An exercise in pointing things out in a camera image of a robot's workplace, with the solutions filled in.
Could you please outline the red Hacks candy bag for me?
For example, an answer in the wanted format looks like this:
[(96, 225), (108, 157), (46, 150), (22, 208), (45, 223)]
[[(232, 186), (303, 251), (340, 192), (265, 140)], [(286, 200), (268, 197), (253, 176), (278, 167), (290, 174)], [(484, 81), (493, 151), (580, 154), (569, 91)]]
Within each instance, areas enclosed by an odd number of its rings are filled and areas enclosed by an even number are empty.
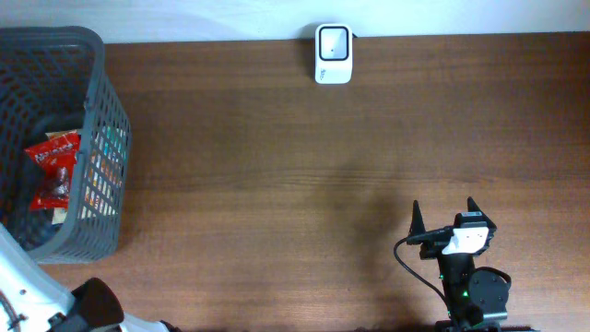
[(53, 135), (44, 142), (24, 149), (43, 172), (42, 181), (29, 205), (30, 210), (68, 207), (79, 147), (80, 134), (69, 131)]

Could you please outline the yellow snack bag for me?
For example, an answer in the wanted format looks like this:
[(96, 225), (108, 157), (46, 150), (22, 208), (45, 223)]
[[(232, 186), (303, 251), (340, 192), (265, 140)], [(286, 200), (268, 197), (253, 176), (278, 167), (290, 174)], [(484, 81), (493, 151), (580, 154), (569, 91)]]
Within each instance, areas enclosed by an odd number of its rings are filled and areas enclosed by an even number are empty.
[(52, 225), (65, 222), (69, 194), (73, 178), (73, 170), (77, 164), (77, 152), (80, 144), (80, 134), (70, 131), (62, 135), (51, 135), (56, 147), (46, 160), (47, 175), (47, 201), (51, 201), (53, 208)]

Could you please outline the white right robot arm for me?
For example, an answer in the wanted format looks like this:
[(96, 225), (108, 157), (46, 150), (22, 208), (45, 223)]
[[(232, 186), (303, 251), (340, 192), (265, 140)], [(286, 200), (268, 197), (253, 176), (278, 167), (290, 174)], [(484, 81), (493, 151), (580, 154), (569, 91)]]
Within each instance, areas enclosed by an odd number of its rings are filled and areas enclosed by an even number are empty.
[(454, 223), (437, 230), (425, 229), (419, 203), (412, 207), (405, 243), (420, 247), (422, 260), (434, 259), (439, 267), (442, 300), (448, 319), (434, 324), (436, 331), (499, 331), (507, 318), (511, 277), (492, 267), (476, 267), (474, 258), (490, 247), (496, 224), (476, 204), (467, 200), (467, 211)]

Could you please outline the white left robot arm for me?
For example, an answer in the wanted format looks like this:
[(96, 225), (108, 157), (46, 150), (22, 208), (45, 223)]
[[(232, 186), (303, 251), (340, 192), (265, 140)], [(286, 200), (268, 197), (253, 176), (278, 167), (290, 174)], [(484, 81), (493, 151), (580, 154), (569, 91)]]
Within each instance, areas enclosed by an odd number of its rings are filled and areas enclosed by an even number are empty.
[(171, 332), (165, 321), (146, 321), (123, 310), (107, 284), (91, 278), (70, 290), (45, 273), (1, 229), (1, 329), (3, 331)]

